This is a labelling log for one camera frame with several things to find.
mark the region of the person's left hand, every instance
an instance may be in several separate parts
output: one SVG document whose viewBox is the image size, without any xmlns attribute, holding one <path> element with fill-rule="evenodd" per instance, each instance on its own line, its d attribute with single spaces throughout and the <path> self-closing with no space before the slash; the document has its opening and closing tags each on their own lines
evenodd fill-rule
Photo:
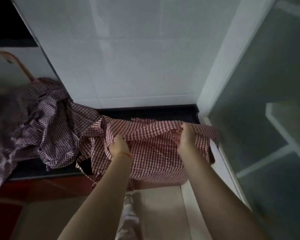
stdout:
<svg viewBox="0 0 300 240">
<path fill-rule="evenodd" d="M 119 153 L 131 155 L 129 147 L 122 138 L 122 135 L 117 135 L 115 137 L 114 142 L 112 142 L 109 146 L 109 151 L 113 157 L 115 157 Z"/>
</svg>

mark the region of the red and white checkered cloth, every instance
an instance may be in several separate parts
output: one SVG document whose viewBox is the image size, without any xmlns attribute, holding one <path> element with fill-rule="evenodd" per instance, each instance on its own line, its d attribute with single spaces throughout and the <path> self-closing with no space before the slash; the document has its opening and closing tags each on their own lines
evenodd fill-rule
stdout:
<svg viewBox="0 0 300 240">
<path fill-rule="evenodd" d="M 182 182 L 187 178 L 171 132 L 181 129 L 182 121 L 156 121 L 134 118 L 132 121 L 102 116 L 79 139 L 82 155 L 78 163 L 91 158 L 92 172 L 102 176 L 111 162 L 108 146 L 117 134 L 128 143 L 134 156 L 130 177 L 152 183 Z M 209 159 L 210 139 L 216 141 L 216 130 L 207 125 L 191 124 L 196 145 Z"/>
</svg>

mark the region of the white pants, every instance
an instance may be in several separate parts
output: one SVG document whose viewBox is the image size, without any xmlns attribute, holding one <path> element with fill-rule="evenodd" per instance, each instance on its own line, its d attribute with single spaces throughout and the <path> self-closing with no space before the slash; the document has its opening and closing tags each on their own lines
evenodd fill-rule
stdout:
<svg viewBox="0 0 300 240">
<path fill-rule="evenodd" d="M 121 214 L 115 240 L 141 240 L 140 219 L 135 214 L 132 205 L 125 205 Z"/>
</svg>

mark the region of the leg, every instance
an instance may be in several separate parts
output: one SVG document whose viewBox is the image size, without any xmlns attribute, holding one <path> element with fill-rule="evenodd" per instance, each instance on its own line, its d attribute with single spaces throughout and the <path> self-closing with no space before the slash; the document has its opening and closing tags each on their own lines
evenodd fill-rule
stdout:
<svg viewBox="0 0 300 240">
<path fill-rule="evenodd" d="M 131 195 L 124 200 L 123 211 L 115 240 L 142 240 L 140 219 L 134 212 L 134 202 Z"/>
</svg>

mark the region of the bracelet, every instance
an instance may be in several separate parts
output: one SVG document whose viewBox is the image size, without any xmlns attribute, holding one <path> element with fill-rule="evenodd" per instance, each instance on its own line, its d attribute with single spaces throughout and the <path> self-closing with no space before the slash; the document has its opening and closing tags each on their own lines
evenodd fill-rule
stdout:
<svg viewBox="0 0 300 240">
<path fill-rule="evenodd" d="M 133 157 L 133 155 L 131 153 L 119 152 L 118 155 L 119 154 L 124 154 L 124 155 L 130 157 L 132 160 L 134 160 L 134 157 Z"/>
</svg>

